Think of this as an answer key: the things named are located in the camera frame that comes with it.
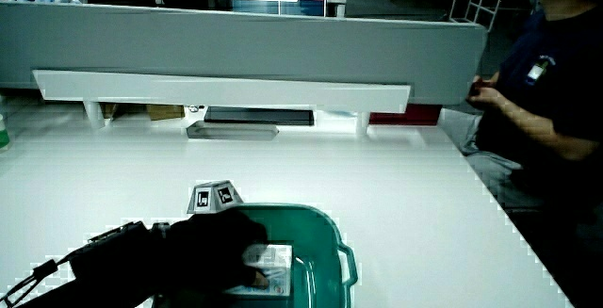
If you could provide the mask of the person's left hand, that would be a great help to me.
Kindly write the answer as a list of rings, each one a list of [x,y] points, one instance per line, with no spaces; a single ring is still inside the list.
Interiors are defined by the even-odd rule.
[[[193,188],[189,218],[172,224],[166,236],[163,275],[170,286],[204,292],[269,286],[262,270],[248,264],[266,250],[267,229],[244,214],[242,204],[229,181]]]

